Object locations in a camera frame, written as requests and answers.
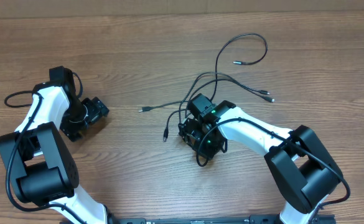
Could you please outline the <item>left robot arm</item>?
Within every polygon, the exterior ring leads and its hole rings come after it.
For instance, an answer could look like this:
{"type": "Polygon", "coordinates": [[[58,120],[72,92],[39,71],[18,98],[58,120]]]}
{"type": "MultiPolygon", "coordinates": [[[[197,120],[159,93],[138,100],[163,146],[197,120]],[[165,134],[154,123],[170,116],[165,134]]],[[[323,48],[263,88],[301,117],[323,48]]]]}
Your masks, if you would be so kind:
{"type": "Polygon", "coordinates": [[[63,66],[49,70],[49,81],[28,94],[32,103],[14,132],[0,136],[9,201],[23,212],[52,209],[70,223],[117,223],[107,206],[96,202],[80,185],[77,165],[63,135],[75,142],[109,113],[98,99],[80,97],[78,75],[63,66]]]}

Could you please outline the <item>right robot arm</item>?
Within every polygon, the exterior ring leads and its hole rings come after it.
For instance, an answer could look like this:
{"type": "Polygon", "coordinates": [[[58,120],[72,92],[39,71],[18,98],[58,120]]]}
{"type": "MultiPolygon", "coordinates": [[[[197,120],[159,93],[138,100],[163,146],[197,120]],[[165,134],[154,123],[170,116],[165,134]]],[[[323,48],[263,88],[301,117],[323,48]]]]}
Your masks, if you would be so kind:
{"type": "Polygon", "coordinates": [[[312,223],[343,174],[316,133],[301,125],[295,130],[260,121],[234,103],[213,104],[199,94],[187,103],[192,118],[179,123],[179,134],[204,167],[228,141],[244,144],[264,157],[286,200],[279,223],[312,223]]]}

